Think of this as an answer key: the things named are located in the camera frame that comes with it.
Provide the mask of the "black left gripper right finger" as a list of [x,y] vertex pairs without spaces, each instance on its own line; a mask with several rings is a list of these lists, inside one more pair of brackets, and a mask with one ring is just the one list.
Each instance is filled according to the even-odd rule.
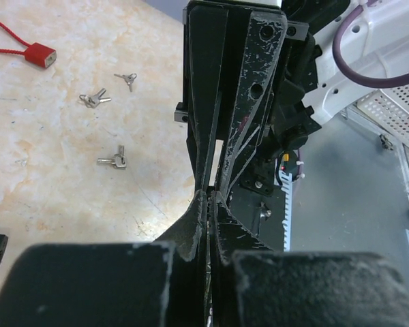
[[409,293],[385,258],[367,252],[283,252],[209,199],[215,326],[409,326]]

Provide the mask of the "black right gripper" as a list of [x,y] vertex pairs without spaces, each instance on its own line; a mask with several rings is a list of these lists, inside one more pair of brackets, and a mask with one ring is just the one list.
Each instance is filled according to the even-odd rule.
[[273,191],[271,164],[319,129],[303,103],[318,86],[316,34],[322,1],[189,1],[183,9],[183,97],[194,189],[209,185],[221,141],[215,187],[227,199],[237,183]]

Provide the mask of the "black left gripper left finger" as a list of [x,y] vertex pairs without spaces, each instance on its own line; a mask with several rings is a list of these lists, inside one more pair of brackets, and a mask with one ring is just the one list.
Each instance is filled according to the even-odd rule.
[[43,244],[15,261],[0,326],[204,326],[207,196],[151,243]]

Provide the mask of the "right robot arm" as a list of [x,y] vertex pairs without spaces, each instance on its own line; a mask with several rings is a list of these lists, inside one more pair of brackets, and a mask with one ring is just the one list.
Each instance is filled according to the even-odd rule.
[[195,189],[228,196],[372,90],[409,84],[409,1],[189,1],[183,99]]

